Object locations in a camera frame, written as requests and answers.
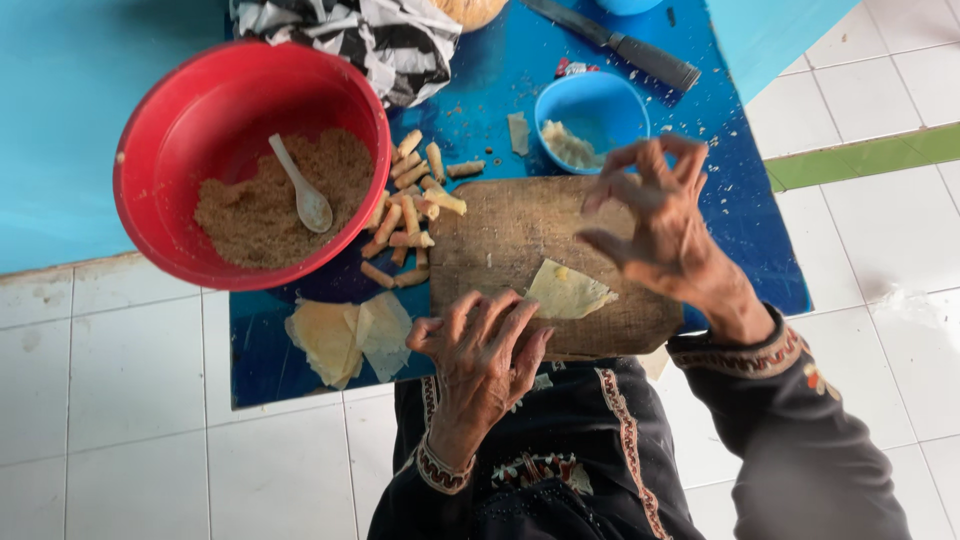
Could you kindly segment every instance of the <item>knife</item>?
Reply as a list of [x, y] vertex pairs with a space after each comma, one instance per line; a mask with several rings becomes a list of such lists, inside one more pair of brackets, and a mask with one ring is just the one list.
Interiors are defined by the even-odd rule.
[[646, 41], [608, 30], [583, 15], [551, 0], [520, 0], [531, 10], [586, 37], [600, 47], [609, 46], [624, 60], [664, 83], [684, 92], [700, 78], [700, 70]]

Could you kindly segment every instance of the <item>black handle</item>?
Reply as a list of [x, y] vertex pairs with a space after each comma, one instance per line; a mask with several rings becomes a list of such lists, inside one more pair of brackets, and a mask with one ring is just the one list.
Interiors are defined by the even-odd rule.
[[624, 60], [684, 92], [700, 78], [700, 70], [690, 63], [635, 37], [617, 33], [611, 37], [610, 45]]

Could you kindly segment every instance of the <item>woman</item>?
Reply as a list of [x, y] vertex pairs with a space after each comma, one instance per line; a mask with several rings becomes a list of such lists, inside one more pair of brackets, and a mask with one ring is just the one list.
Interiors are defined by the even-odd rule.
[[[706, 315], [709, 332], [674, 337], [667, 351], [743, 458], [738, 538], [909, 538], [867, 428], [707, 232], [697, 208], [706, 156], [706, 145], [670, 134], [611, 152], [583, 212], [622, 201], [634, 238], [577, 239]], [[643, 185], [622, 173], [632, 164]], [[703, 538], [643, 369], [625, 358], [541, 365], [549, 328], [512, 357], [537, 307], [513, 290], [474, 291], [443, 318], [416, 321], [407, 345], [433, 358], [437, 376], [396, 386], [396, 475], [370, 538]]]

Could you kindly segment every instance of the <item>black dress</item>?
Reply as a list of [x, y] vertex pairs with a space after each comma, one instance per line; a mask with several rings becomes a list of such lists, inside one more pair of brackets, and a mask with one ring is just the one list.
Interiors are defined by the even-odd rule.
[[[768, 307], [749, 348], [709, 333], [667, 343], [727, 448], [740, 539], [909, 538], [890, 464], [847, 415], [805, 342]], [[443, 396], [396, 385], [396, 475], [369, 538], [703, 539], [686, 506], [660, 398], [634, 358], [545, 362], [465, 475], [423, 445]]]

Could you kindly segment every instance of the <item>woman's left hand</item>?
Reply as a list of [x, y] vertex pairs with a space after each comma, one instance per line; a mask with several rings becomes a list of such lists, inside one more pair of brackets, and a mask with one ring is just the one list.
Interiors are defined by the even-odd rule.
[[[475, 307], [477, 317], [468, 325]], [[407, 347], [433, 359], [440, 386], [427, 446], [451, 470], [467, 469], [487, 432], [533, 386], [554, 329], [535, 332], [516, 357], [513, 349], [538, 307], [513, 289], [491, 297], [474, 290], [443, 318], [421, 317], [410, 330]], [[507, 309], [512, 311], [494, 334], [494, 322]]]

